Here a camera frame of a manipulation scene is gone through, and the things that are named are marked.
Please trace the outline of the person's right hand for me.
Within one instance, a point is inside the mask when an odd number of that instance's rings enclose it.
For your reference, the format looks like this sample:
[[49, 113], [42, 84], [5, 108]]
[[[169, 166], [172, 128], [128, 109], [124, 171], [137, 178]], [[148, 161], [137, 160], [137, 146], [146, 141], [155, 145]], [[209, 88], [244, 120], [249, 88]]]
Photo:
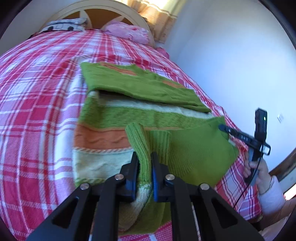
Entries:
[[255, 184], [257, 185], [257, 189], [260, 195], [264, 194], [269, 190], [272, 177], [269, 174], [268, 167], [266, 161], [262, 159], [260, 163], [256, 162], [249, 162], [249, 154], [248, 152], [244, 153], [244, 169], [243, 169], [243, 176], [244, 178], [248, 178], [251, 176], [251, 169], [256, 169], [258, 171], [257, 177], [255, 179]]

